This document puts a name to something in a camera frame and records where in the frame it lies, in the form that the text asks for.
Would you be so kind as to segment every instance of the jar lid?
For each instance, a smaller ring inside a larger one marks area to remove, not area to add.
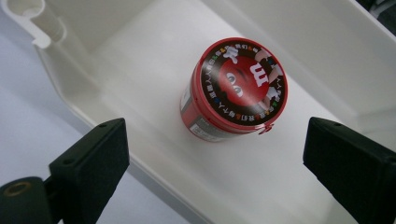
[[[254,41],[220,40],[204,53],[196,72],[205,105],[227,123],[256,130],[268,127],[286,104],[288,84],[282,66]]]

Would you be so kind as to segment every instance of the printed label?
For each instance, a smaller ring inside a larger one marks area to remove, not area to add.
[[[187,102],[191,98],[191,93],[190,93],[190,85],[187,87],[187,89],[184,91],[183,96],[181,97],[181,102],[180,102],[180,110],[181,112],[184,112],[184,107],[186,106]]]
[[[210,142],[218,142],[225,138],[231,138],[239,135],[235,133],[226,133],[213,126],[202,117],[198,117],[198,119],[190,126],[190,131],[200,138]]]
[[[263,124],[286,103],[287,83],[278,61],[246,39],[222,42],[207,53],[201,85],[212,108],[239,125]]]

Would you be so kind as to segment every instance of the red lid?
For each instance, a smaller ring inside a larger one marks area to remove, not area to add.
[[[192,86],[206,118],[234,133],[271,127],[288,96],[285,72],[276,57],[239,37],[220,40],[206,50]]]

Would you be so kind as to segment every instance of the white background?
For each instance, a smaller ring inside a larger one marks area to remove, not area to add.
[[[31,44],[0,10],[0,186],[46,179],[48,165],[91,128],[61,101]],[[188,223],[125,174],[98,223]]]

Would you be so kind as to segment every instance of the white tray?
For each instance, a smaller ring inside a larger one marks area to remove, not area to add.
[[[353,1],[2,6],[35,37],[71,110],[91,126],[125,118],[131,160],[206,222],[354,223],[303,166],[310,117],[339,120],[396,148],[396,41]],[[208,143],[185,128],[179,100],[205,49],[230,36],[275,54],[290,97],[271,132]]]

